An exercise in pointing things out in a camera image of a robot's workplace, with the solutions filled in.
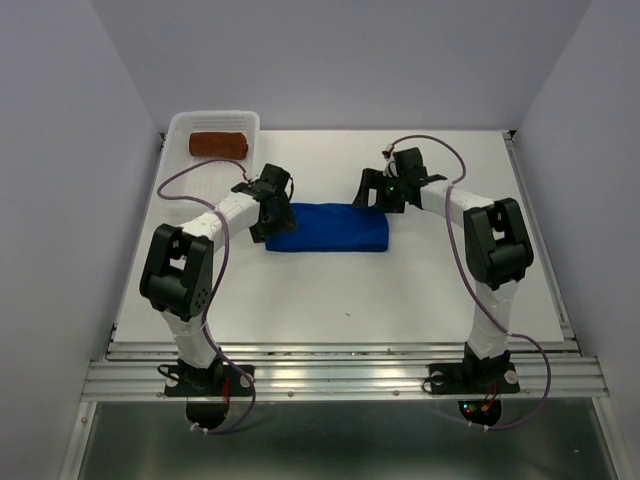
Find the blue towel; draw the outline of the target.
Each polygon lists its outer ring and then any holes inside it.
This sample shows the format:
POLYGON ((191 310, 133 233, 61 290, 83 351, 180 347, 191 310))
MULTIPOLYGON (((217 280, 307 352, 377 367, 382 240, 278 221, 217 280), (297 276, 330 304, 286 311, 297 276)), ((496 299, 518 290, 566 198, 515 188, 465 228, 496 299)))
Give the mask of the blue towel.
POLYGON ((294 203, 295 230, 268 238, 277 253, 382 253, 389 248, 386 215, 376 207, 344 203, 294 203))

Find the brown towel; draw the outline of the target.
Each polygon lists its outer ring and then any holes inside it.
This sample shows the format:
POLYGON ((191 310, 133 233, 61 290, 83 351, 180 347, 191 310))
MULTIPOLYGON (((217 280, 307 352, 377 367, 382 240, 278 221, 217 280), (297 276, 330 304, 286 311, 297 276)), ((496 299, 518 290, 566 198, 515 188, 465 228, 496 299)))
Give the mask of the brown towel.
POLYGON ((195 158, 242 161, 248 155, 249 145, 241 132, 195 132, 189 136, 188 150, 195 158))

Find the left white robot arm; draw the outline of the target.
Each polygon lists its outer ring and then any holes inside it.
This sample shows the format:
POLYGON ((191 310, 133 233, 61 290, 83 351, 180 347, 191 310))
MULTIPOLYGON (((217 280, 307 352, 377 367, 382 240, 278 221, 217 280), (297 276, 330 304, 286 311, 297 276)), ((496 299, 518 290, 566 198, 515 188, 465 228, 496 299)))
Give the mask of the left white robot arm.
POLYGON ((207 314, 229 264, 230 243, 247 231, 255 244, 291 232, 297 223, 283 168, 267 164, 260 175, 233 186, 219 203, 194 195, 171 195, 168 185, 194 171, 185 170, 165 180, 156 190, 165 201, 196 203, 205 211, 179 226, 159 225, 153 232, 139 291, 167 322, 178 348, 178 364, 188 371, 188 382, 199 393, 215 392, 223 371, 223 354, 207 327, 207 314))

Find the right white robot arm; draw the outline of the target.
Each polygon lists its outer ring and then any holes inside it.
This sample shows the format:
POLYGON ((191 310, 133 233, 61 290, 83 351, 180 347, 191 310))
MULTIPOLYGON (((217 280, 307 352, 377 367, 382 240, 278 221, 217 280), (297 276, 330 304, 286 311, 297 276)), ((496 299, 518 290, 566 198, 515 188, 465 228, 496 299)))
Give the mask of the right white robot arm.
POLYGON ((509 330, 511 304, 534 252, 519 203, 463 190, 466 164, 455 149, 450 152, 461 167, 453 180, 428 173, 419 149, 389 145, 384 169, 362 171, 352 206, 372 204, 383 213, 402 213, 411 205, 445 219, 456 267, 474 302, 460 378, 466 387, 482 390, 496 371, 508 369, 508 340, 515 336, 509 330))

